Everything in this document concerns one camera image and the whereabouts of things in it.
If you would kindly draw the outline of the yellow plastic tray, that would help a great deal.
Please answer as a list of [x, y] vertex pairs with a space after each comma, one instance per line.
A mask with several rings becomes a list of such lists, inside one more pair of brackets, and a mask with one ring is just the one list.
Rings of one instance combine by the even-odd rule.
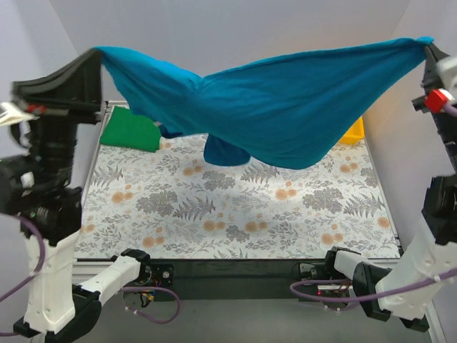
[[354, 145], [365, 138], [363, 117], [358, 118], [348, 131], [339, 139], [339, 143]]

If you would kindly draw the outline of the blue t shirt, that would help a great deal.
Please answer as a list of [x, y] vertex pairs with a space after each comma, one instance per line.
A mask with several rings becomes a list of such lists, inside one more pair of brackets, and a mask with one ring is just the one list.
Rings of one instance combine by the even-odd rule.
[[133, 49], [104, 46], [103, 64], [135, 115], [167, 139], [205, 134], [206, 162], [250, 159], [286, 169], [320, 161], [392, 85], [421, 64], [431, 37], [262, 59], [207, 76]]

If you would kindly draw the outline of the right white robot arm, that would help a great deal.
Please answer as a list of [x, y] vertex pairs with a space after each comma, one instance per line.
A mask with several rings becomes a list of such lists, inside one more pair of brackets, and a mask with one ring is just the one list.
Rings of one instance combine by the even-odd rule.
[[[456, 164], [456, 58], [434, 44], [426, 47], [424, 96], [412, 101], [431, 112], [452, 165]], [[418, 231], [394, 268], [379, 267], [360, 254], [334, 247], [326, 254], [323, 275], [339, 284], [352, 282], [368, 317], [398, 317], [416, 331], [428, 330], [426, 307], [443, 283], [456, 276], [456, 175], [434, 177], [421, 211]]]

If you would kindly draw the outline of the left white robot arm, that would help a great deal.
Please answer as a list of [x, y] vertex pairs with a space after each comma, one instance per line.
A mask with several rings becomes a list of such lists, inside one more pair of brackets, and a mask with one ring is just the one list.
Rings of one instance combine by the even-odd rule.
[[26, 150], [1, 160], [1, 213], [19, 219], [29, 258], [27, 310], [14, 324], [23, 337], [74, 342], [122, 287], [151, 280], [148, 254], [129, 249], [87, 282], [72, 282], [82, 217], [82, 190], [70, 185], [76, 136], [80, 124], [98, 121], [102, 58], [90, 49], [53, 74], [16, 81], [1, 105], [1, 124]]

